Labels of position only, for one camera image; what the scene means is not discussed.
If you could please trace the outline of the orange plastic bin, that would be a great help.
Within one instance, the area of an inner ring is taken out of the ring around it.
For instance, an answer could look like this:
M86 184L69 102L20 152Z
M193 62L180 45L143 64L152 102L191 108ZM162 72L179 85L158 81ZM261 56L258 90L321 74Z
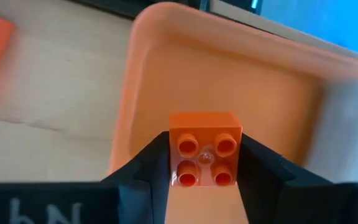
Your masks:
M181 4L153 4L132 25L111 168L168 132L170 115L194 112L232 114L242 136L292 162L311 135L323 83L348 78L358 78L358 58ZM231 208L244 206L237 180L225 187L170 184L170 190L193 213L223 223Z

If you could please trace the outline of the small orange toy block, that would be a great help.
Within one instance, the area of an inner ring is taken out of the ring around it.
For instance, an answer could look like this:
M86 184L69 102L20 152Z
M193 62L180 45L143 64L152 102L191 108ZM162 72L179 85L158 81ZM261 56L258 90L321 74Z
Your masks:
M232 114L172 114L168 133L172 186L225 187L236 184L242 125Z

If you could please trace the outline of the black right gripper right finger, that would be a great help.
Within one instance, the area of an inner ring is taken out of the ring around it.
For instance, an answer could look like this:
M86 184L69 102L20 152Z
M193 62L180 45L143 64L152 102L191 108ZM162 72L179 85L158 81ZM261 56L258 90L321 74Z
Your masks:
M358 224L358 182L330 182L247 135L237 184L250 224Z

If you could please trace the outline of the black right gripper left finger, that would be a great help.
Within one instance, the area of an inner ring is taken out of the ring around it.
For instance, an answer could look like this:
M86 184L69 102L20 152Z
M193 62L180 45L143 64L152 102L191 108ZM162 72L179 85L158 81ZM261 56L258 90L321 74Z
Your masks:
M0 224L164 224L168 132L96 182L0 183Z

